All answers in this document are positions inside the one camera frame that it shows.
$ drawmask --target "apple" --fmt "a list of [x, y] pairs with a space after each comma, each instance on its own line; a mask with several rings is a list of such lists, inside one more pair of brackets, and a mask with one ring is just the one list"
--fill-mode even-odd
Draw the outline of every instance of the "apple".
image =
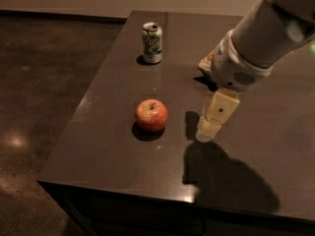
[[163, 129], [167, 120], [167, 109], [157, 99], [142, 101], [136, 108], [135, 118], [139, 127], [147, 132], [158, 132]]

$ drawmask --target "silver can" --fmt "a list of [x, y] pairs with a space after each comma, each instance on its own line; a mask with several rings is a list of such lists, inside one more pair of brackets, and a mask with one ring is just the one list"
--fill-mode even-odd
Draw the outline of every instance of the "silver can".
[[149, 64], [161, 61], [162, 30], [158, 23], [148, 22], [143, 25], [144, 60]]

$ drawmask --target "white robotic arm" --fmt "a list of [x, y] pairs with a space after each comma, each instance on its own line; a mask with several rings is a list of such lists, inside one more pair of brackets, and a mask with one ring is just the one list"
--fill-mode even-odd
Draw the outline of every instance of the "white robotic arm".
[[204, 107], [197, 140], [208, 142], [239, 103], [240, 91], [267, 78], [273, 64], [315, 39], [315, 0], [259, 0], [198, 65], [219, 89]]

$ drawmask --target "brown concrete floor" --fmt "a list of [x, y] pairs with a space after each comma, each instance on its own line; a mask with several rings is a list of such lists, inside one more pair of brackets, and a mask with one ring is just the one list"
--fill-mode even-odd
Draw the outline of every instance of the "brown concrete floor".
[[0, 16], [0, 236], [86, 235], [36, 178], [122, 27]]

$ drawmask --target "green light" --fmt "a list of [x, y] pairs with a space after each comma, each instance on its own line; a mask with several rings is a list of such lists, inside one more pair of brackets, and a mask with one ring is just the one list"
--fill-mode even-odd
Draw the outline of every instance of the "green light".
[[311, 52], [315, 53], [315, 43], [310, 46]]

